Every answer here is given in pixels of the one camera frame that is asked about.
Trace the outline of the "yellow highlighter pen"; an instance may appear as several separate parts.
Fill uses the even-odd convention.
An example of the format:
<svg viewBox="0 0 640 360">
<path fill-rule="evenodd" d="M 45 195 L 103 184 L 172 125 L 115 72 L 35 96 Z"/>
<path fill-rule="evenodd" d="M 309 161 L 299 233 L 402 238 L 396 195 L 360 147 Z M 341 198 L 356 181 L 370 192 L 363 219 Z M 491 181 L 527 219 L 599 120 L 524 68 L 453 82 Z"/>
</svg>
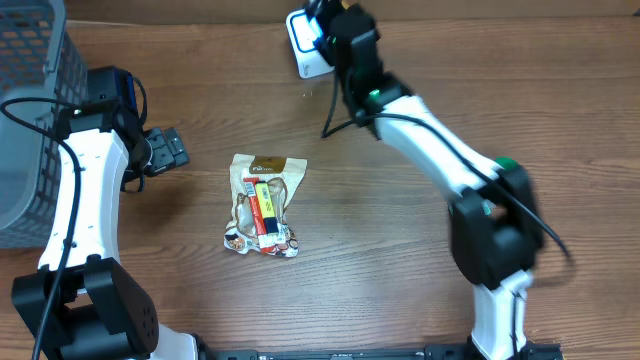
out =
<svg viewBox="0 0 640 360">
<path fill-rule="evenodd" d="M 265 233 L 267 235 L 276 234 L 278 232 L 278 222 L 275 215 L 274 205 L 271 199 L 269 186 L 264 181 L 255 184 L 256 194 L 262 216 Z"/>
</svg>

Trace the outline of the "brown snack pouch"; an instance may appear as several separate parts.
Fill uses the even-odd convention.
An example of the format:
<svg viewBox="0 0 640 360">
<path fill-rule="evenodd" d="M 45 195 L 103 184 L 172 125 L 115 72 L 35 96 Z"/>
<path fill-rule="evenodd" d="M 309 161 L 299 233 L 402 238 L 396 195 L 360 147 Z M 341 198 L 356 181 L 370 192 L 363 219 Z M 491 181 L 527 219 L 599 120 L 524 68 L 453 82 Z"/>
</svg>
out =
<svg viewBox="0 0 640 360">
<path fill-rule="evenodd" d="M 231 220 L 226 226 L 224 246 L 240 254 L 260 251 L 256 229 L 251 215 L 249 198 L 243 179 L 256 177 L 269 186 L 277 218 L 278 232 L 268 235 L 268 242 L 275 249 L 266 255 L 293 258 L 298 255 L 298 240 L 288 224 L 286 211 L 302 183 L 307 161 L 298 158 L 254 156 L 237 154 L 230 165 L 230 187 L 232 195 Z"/>
</svg>

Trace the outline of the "green lid jar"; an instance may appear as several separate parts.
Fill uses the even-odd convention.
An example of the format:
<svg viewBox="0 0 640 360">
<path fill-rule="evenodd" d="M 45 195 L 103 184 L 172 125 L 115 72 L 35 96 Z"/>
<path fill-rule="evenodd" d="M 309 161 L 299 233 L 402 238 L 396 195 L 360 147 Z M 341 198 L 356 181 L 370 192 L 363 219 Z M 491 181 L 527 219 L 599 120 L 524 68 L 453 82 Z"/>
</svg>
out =
<svg viewBox="0 0 640 360">
<path fill-rule="evenodd" d="M 517 169 L 519 164 L 510 157 L 497 157 L 495 162 L 500 165 L 505 171 L 511 171 Z"/>
</svg>

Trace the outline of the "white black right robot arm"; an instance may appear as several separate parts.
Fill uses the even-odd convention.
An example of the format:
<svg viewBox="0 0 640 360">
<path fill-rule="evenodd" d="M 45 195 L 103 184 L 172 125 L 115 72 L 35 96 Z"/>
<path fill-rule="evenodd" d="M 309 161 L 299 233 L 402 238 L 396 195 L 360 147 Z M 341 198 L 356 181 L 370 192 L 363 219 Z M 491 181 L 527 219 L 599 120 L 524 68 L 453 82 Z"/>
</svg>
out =
<svg viewBox="0 0 640 360">
<path fill-rule="evenodd" d="M 448 204 L 451 254 L 474 287 L 473 355 L 526 358 L 527 290 L 544 245 L 527 172 L 477 153 L 385 70 L 376 22 L 360 5 L 313 0 L 304 13 L 315 49 L 334 68 L 351 123 L 411 160 Z"/>
</svg>

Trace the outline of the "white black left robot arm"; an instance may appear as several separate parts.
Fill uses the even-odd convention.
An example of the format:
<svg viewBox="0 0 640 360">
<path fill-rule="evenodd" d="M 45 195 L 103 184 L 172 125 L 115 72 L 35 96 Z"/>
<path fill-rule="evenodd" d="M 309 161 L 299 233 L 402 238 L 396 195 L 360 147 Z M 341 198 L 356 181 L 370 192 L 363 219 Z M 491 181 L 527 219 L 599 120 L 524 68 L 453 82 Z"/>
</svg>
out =
<svg viewBox="0 0 640 360">
<path fill-rule="evenodd" d="M 15 278 L 11 298 L 49 359 L 198 360 L 207 347 L 160 323 L 147 292 L 119 260 L 120 193 L 127 183 L 189 163 L 173 128 L 145 129 L 145 92 L 124 69 L 88 73 L 87 101 L 61 102 L 48 138 L 61 155 L 53 228 L 38 270 Z"/>
</svg>

